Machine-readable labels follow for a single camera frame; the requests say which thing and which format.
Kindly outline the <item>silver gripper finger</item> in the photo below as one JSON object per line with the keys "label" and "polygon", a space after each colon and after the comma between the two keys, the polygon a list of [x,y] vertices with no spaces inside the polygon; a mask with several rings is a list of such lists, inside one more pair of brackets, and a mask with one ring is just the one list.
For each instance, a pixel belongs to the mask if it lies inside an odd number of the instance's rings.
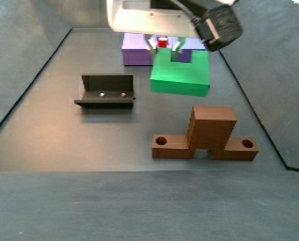
{"label": "silver gripper finger", "polygon": [[186,43],[186,37],[178,37],[178,42],[172,45],[172,52],[178,53]]}
{"label": "silver gripper finger", "polygon": [[156,56],[156,52],[158,52],[158,44],[155,42],[155,40],[152,39],[152,35],[144,34],[144,40],[148,46],[148,51],[152,57]]}

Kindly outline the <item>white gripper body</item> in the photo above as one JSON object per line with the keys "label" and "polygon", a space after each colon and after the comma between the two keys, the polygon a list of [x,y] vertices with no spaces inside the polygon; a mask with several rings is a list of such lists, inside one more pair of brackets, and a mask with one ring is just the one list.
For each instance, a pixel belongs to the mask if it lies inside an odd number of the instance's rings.
{"label": "white gripper body", "polygon": [[116,32],[196,38],[180,10],[151,8],[151,0],[107,0],[108,25]]}

